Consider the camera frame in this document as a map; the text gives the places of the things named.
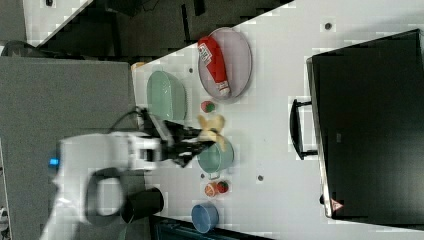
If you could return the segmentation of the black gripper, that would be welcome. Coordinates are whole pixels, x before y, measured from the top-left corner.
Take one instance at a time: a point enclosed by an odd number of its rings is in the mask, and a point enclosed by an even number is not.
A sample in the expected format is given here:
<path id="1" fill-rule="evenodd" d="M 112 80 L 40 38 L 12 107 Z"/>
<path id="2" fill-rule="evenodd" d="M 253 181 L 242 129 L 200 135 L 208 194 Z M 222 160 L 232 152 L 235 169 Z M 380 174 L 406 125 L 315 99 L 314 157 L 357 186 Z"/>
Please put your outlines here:
<path id="1" fill-rule="evenodd" d="M 184 168 L 195 156 L 214 145 L 213 141 L 196 142 L 201 129 L 162 120 L 147 108 L 137 107 L 136 112 L 142 120 L 141 132 L 159 140 L 161 161 L 172 160 Z"/>

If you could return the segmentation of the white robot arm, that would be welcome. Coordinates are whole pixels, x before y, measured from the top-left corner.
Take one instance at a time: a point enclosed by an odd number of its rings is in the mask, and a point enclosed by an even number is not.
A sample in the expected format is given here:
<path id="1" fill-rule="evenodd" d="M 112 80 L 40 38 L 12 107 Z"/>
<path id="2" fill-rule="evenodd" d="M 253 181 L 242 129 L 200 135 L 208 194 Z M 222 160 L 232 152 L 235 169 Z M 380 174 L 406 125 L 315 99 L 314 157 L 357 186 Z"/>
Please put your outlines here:
<path id="1" fill-rule="evenodd" d="M 79 223 L 107 226 L 113 222 L 118 211 L 100 212 L 100 182 L 114 179 L 120 186 L 123 172 L 151 171 L 167 160 L 186 167 L 217 142 L 216 133 L 209 130 L 204 118 L 200 120 L 201 127 L 195 129 L 163 121 L 146 108 L 136 107 L 131 112 L 143 120 L 138 131 L 110 128 L 106 133 L 59 141 L 57 175 L 53 178 L 57 193 L 39 240 L 72 240 Z"/>

